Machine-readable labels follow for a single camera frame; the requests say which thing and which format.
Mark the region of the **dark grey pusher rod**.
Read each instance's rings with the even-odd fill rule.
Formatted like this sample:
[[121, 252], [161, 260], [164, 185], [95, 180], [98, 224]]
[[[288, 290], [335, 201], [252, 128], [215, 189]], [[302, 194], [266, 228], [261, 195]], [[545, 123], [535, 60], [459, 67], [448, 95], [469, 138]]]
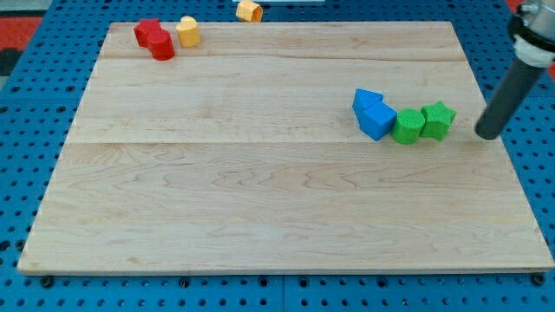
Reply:
[[544, 72], [544, 68], [516, 58], [477, 120], [474, 132], [484, 140], [497, 139]]

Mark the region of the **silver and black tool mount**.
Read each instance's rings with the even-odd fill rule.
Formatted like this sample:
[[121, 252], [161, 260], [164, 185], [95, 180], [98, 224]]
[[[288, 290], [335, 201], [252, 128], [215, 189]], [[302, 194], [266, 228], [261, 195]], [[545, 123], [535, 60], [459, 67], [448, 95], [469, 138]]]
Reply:
[[554, 63], [554, 0], [525, 0], [509, 23], [515, 55], [535, 68]]

